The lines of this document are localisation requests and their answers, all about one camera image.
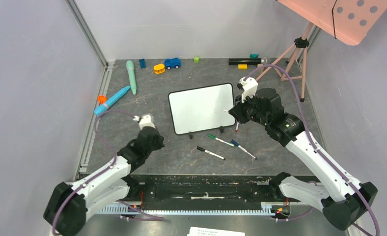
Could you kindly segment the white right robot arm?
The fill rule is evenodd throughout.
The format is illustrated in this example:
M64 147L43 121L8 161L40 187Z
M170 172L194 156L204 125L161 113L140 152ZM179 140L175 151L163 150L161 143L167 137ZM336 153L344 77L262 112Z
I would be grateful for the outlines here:
M316 186L282 172L269 182L269 195L276 201L292 198L314 207L337 229L347 230L368 211L378 193L371 182L360 182L344 170L317 143L304 122L284 111L273 88L259 89L253 96L237 96L228 111L239 123L253 121L268 135L297 156L318 178Z

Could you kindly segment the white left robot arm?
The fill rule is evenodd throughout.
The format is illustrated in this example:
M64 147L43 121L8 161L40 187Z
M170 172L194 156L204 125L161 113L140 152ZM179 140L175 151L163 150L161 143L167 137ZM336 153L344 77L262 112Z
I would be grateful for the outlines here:
M107 205L139 196L139 186L124 180L142 166L153 151L164 147L164 138L154 126L141 129L111 161L87 177L61 182L53 190L43 218L55 236L75 236L86 222Z

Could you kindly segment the white whiteboard black frame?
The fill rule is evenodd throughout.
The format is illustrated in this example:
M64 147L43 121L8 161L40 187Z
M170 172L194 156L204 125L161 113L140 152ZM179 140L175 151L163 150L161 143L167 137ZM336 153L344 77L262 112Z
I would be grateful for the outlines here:
M219 129L236 123L232 115L222 111L234 106L231 83L173 91L167 98L176 135Z

